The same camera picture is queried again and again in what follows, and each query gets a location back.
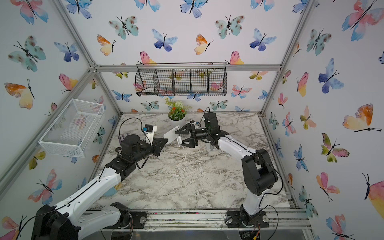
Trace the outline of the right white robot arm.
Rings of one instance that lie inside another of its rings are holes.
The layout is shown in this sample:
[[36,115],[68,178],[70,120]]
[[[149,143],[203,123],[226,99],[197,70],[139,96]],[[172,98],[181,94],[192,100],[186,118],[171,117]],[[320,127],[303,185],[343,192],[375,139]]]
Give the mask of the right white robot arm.
[[231,155],[240,161],[243,178],[248,193],[242,204],[242,212],[247,217],[255,217],[262,211],[262,200],[278,181],[278,173],[274,168],[269,153],[255,150],[235,140],[229,133],[222,130],[215,113],[203,115],[204,128],[187,123],[170,131],[176,137],[179,146],[194,148],[199,141],[210,144],[218,150]]

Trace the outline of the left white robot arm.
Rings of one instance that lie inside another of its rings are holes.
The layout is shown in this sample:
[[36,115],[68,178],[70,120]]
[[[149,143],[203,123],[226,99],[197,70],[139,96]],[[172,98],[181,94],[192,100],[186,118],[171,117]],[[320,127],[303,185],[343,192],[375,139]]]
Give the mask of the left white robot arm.
[[130,209],[115,202],[100,212],[85,216],[85,211],[107,191],[127,178],[138,162],[150,155],[158,157],[167,144],[164,138],[154,138],[148,144],[137,135],[128,135],[121,142],[118,155],[106,164],[102,172],[65,200],[50,207],[44,205],[36,215],[33,240],[82,240],[109,226],[133,227]]

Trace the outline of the grey folding phone stand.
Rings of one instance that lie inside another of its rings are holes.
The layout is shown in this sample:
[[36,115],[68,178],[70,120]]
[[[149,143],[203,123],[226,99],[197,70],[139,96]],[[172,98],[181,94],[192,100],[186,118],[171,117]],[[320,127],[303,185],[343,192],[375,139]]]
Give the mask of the grey folding phone stand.
[[208,151],[214,151],[215,150],[215,147],[211,144],[206,144],[206,147],[207,147]]

